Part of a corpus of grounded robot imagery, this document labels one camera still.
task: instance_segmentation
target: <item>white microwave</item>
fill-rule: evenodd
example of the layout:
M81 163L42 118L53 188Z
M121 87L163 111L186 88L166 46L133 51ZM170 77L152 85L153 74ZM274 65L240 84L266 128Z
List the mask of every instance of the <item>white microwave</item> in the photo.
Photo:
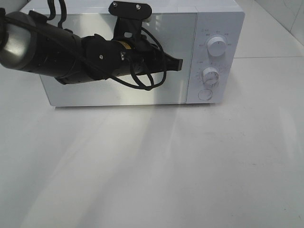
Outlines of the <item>white microwave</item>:
M222 101L244 20L233 0L141 0L152 8L143 27L169 55L183 59L181 71L168 71L165 83L151 91L125 87L112 80L62 85L40 76L53 106L199 104ZM111 39L116 17L107 0L66 0L66 28L79 36L94 33ZM22 12L49 14L47 1L32 0ZM162 74L154 74L157 81ZM132 82L130 76L122 77ZM142 76L143 82L149 79Z

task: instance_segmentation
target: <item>round button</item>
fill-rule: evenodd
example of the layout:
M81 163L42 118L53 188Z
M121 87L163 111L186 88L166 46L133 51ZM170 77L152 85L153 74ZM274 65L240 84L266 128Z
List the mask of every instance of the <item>round button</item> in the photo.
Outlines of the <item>round button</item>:
M199 99L202 101L210 100L212 97L212 91L209 89L204 89L199 92Z
M213 37L207 42L207 49L210 55L214 57L225 53L227 47L226 40L223 37Z
M219 72L213 67L204 69L202 73L203 82L208 85L214 85L219 81Z

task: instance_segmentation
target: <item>white wall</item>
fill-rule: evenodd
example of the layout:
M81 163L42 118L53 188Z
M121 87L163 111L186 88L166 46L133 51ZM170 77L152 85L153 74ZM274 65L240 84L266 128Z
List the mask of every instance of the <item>white wall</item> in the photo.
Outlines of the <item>white wall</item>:
M30 0L0 0L0 7L5 8L7 13L20 10Z
M304 45L304 0L256 0Z

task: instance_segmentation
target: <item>power level knob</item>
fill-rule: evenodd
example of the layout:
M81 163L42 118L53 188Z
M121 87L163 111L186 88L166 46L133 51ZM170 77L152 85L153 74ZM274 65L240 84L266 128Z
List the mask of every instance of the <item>power level knob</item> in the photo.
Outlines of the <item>power level knob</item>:
M202 79L205 84L212 86L219 81L219 72L213 67L208 67L204 69Z
M210 55L214 57L221 56L225 53L227 42L223 37L213 37L207 42L207 49Z

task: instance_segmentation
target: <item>white knob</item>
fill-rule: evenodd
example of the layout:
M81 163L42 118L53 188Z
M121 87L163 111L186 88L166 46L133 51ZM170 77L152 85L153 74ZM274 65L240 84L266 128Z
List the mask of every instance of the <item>white knob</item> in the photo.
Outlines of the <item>white knob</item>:
M204 69L202 73L203 82L208 85L214 85L219 81L219 72L213 67Z
M213 37L207 42L207 49L210 55L214 57L225 53L227 47L226 40L223 37Z

